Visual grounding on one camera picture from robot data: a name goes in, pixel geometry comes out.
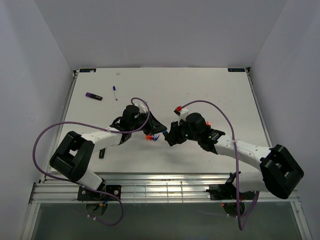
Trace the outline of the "small blue capped pen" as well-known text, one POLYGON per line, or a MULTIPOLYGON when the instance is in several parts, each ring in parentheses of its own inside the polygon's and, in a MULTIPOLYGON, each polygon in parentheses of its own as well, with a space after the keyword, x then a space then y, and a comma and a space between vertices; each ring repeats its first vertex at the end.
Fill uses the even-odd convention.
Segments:
POLYGON ((116 101, 118 101, 116 86, 113 86, 112 89, 113 89, 114 98, 115 98, 116 101))

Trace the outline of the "pink capped black highlighter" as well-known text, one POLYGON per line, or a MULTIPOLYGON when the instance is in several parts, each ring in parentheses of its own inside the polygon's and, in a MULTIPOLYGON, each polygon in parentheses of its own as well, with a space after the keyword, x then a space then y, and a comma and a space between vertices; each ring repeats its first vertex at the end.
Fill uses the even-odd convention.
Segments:
POLYGON ((104 158, 104 156, 105 156, 105 152, 106 152, 106 149, 105 148, 103 148, 103 149, 101 149, 100 151, 99 151, 99 158, 100 159, 103 159, 104 158))

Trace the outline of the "purple capped black highlighter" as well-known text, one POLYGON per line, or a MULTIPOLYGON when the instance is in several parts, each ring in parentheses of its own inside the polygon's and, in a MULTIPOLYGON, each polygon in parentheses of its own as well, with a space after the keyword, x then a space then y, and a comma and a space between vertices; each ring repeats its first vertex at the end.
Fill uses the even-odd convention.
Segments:
POLYGON ((88 98, 97 100, 97 101, 102 101, 102 100, 103 100, 103 97, 102 97, 102 96, 99 96, 99 95, 96 95, 96 94, 90 93, 90 92, 87 92, 87 93, 85 94, 85 96, 88 97, 88 98))

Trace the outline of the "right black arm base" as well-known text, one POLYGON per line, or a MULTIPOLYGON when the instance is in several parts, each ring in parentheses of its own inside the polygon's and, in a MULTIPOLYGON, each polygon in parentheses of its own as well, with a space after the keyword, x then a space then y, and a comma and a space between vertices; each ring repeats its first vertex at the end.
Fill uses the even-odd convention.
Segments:
POLYGON ((233 186, 235 181, 236 173, 230 173, 224 184, 210 184, 206 192, 211 200, 236 200, 236 187, 233 186))

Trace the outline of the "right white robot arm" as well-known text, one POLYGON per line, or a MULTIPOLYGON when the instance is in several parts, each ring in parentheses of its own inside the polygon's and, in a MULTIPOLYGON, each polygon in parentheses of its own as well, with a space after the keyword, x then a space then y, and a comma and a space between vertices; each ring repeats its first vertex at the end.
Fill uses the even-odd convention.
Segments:
POLYGON ((211 128, 199 113, 172 122, 164 137, 170 146, 194 141, 206 152, 254 167, 256 172, 236 170, 225 182, 226 194, 232 199, 247 192, 269 192, 287 199, 305 175, 285 146, 263 147, 235 141, 225 132, 211 128))

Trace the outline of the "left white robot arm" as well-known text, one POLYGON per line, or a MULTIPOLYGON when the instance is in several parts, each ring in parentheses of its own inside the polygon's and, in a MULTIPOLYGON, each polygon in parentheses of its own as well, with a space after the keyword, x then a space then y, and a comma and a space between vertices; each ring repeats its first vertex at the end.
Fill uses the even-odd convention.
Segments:
POLYGON ((70 131, 63 138, 49 164, 69 181, 88 187, 88 193, 100 200, 106 195, 104 179, 88 168, 92 154, 125 143, 131 131, 155 135, 167 130, 151 112, 141 106, 128 105, 107 131, 78 134, 70 131))

